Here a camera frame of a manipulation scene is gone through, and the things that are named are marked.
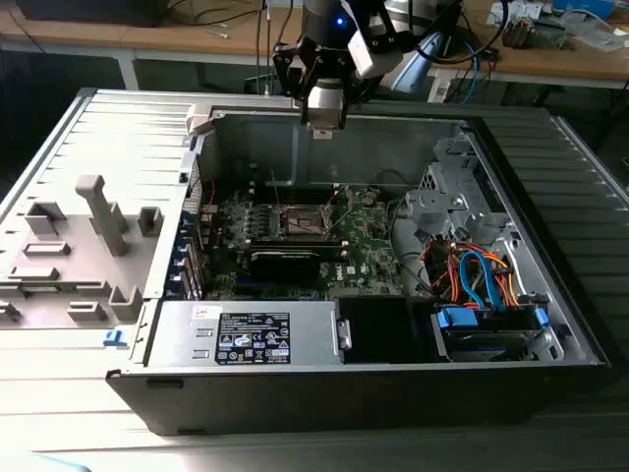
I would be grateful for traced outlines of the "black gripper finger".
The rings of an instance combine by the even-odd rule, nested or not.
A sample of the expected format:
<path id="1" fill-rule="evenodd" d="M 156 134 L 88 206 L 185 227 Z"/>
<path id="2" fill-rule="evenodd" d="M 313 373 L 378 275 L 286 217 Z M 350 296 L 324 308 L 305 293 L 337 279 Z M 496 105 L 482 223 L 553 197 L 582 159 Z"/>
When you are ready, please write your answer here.
<path id="1" fill-rule="evenodd" d="M 278 43 L 272 61 L 281 92 L 300 103 L 301 123 L 309 122 L 309 97 L 317 81 L 319 46 L 311 40 Z"/>
<path id="2" fill-rule="evenodd" d="M 369 101 L 379 85 L 379 77 L 360 79 L 353 59 L 348 52 L 343 53 L 338 59 L 338 68 L 342 90 L 338 128 L 344 129 L 349 107 Z"/>

